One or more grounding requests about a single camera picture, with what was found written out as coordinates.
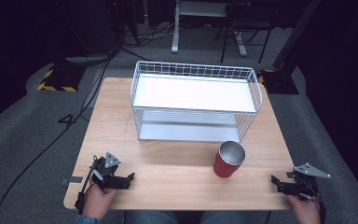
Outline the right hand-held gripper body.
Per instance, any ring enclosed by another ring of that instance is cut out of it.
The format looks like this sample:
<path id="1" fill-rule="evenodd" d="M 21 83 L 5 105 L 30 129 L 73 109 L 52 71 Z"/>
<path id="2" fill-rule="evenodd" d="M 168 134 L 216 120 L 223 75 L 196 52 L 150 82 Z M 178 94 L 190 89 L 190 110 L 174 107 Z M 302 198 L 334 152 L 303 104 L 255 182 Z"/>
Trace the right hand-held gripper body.
<path id="1" fill-rule="evenodd" d="M 297 196 L 300 200 L 320 201 L 322 199 L 318 188 L 317 178 L 330 179 L 331 175 L 320 169 L 305 163 L 295 166 L 292 172 L 287 174 L 295 180 L 291 183 L 287 195 Z"/>

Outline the white desk frame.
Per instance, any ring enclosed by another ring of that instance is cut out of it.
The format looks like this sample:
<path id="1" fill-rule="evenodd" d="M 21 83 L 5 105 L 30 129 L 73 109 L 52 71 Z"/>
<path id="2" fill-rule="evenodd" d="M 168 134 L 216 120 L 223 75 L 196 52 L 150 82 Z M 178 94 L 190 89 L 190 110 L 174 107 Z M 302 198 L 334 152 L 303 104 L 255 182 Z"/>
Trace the white desk frame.
<path id="1" fill-rule="evenodd" d="M 175 0 L 174 10 L 174 30 L 172 36 L 171 52 L 177 53 L 179 50 L 179 22 L 181 16 L 201 16 L 224 18 L 226 16 L 223 2 L 205 2 L 202 0 Z"/>

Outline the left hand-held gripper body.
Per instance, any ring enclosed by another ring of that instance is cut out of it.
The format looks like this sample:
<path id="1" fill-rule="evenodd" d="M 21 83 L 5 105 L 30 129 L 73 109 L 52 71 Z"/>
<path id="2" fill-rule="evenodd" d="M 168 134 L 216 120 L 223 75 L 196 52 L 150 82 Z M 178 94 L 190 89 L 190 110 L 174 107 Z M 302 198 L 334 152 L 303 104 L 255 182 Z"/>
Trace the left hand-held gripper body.
<path id="1" fill-rule="evenodd" d="M 101 189 L 120 189 L 120 178 L 115 176 L 115 171 L 121 164 L 121 160 L 110 152 L 99 159 L 94 158 L 91 165 L 91 177 Z"/>

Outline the black metal chair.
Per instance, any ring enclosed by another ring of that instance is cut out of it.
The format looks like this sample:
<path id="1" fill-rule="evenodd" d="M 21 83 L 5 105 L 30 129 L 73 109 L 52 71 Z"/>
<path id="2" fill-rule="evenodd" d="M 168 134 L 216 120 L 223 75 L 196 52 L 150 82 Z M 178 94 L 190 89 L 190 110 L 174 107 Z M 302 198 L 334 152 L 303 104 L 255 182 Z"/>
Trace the black metal chair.
<path id="1" fill-rule="evenodd" d="M 220 62 L 224 61 L 228 38 L 232 35 L 235 45 L 261 47 L 258 62 L 261 63 L 272 31 L 272 20 L 264 4 L 258 0 L 235 0 L 225 6 L 225 18 L 215 36 L 217 39 L 224 32 L 223 48 Z M 253 39 L 260 32 L 265 32 L 262 43 L 253 43 Z"/>

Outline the black striped stand base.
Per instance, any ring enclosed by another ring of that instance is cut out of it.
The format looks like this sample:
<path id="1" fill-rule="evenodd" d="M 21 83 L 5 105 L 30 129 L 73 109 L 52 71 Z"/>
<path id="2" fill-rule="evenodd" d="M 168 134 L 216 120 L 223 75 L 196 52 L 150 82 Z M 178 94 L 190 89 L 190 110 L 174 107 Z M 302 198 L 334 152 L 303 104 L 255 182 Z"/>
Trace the black striped stand base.
<path id="1" fill-rule="evenodd" d="M 68 65 L 66 67 L 58 67 L 52 65 L 37 89 L 39 91 L 76 92 L 85 71 L 85 66 Z"/>
<path id="2" fill-rule="evenodd" d="M 263 69 L 257 72 L 258 82 L 262 84 L 269 94 L 299 95 L 295 82 L 290 76 L 281 71 Z"/>

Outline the grey tape strip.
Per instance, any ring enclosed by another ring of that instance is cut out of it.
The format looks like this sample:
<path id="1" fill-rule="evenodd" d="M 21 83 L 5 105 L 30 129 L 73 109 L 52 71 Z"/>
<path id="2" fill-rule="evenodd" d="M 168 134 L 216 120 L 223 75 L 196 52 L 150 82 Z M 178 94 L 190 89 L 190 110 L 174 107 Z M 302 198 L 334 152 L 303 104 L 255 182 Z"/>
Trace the grey tape strip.
<path id="1" fill-rule="evenodd" d="M 68 178 L 63 178 L 61 180 L 61 185 L 68 186 L 70 183 L 82 183 L 83 177 L 82 176 L 71 176 Z"/>

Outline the black slanted pole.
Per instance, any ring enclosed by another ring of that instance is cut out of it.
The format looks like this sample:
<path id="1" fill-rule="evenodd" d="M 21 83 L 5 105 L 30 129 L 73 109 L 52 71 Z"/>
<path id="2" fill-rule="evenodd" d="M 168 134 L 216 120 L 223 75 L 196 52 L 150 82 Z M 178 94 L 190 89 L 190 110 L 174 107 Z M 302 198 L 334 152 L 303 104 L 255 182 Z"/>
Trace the black slanted pole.
<path id="1" fill-rule="evenodd" d="M 310 22 L 313 14 L 322 0 L 293 0 L 295 3 L 302 3 L 304 6 L 296 20 L 292 33 L 289 35 L 281 51 L 273 62 L 272 66 L 281 69 L 289 60 L 289 56 L 294 52 L 296 43 L 301 37 L 303 31 Z"/>

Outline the person's left hand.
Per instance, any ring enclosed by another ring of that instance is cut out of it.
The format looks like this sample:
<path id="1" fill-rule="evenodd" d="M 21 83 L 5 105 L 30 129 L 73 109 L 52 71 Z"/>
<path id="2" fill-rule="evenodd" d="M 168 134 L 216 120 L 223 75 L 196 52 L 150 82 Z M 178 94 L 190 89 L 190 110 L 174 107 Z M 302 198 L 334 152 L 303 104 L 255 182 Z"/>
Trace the person's left hand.
<path id="1" fill-rule="evenodd" d="M 118 194 L 117 189 L 103 190 L 98 185 L 92 184 L 86 194 L 82 215 L 102 220 Z"/>

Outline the person's denim sleeve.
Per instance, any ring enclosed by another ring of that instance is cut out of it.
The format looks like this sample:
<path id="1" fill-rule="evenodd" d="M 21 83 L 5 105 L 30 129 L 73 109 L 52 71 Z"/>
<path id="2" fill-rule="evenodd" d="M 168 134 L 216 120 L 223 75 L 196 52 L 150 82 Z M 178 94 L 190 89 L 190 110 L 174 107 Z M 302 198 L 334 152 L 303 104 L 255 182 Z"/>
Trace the person's denim sleeve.
<path id="1" fill-rule="evenodd" d="M 88 217 L 84 215 L 76 216 L 76 224 L 102 224 L 101 220 L 95 217 Z"/>

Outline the person's right hand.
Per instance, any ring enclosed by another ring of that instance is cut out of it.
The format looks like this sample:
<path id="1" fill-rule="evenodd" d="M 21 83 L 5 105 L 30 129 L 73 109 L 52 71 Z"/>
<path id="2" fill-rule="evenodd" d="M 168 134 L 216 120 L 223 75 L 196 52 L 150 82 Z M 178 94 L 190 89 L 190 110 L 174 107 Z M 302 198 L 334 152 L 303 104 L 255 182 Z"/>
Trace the person's right hand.
<path id="1" fill-rule="evenodd" d="M 313 201 L 301 201 L 292 195 L 286 195 L 299 224 L 321 224 L 320 205 Z"/>

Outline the red metal cup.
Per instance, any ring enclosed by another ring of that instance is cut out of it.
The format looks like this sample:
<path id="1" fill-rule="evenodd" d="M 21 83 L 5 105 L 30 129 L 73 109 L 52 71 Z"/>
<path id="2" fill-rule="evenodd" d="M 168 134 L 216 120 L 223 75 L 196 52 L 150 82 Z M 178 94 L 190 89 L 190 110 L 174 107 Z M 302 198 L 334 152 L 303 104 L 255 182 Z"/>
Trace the red metal cup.
<path id="1" fill-rule="evenodd" d="M 240 143 L 226 141 L 218 148 L 213 170 L 219 177 L 228 178 L 240 168 L 245 158 L 246 151 Z"/>

